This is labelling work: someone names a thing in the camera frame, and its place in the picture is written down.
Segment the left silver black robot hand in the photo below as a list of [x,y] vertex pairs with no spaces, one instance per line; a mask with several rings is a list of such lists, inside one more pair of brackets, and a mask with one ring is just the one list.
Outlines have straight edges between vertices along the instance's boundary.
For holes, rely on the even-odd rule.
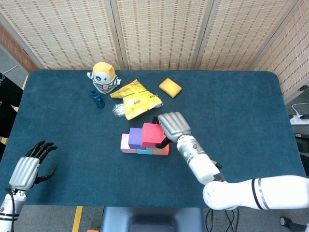
[[35,184],[50,179],[54,175],[56,167],[52,168],[48,174],[43,176],[38,176],[38,170],[48,153],[56,149],[57,146],[54,146],[54,143],[46,143],[45,140],[36,143],[36,145],[17,162],[9,181],[11,188],[28,191]]

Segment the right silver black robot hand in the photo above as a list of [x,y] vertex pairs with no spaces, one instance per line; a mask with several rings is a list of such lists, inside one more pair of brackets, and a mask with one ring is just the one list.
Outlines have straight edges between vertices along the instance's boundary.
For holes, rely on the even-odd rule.
[[159,124],[166,136],[161,143],[155,145],[159,149],[166,147],[169,143],[177,143],[183,135],[191,135],[191,128],[180,112],[154,116],[152,123]]

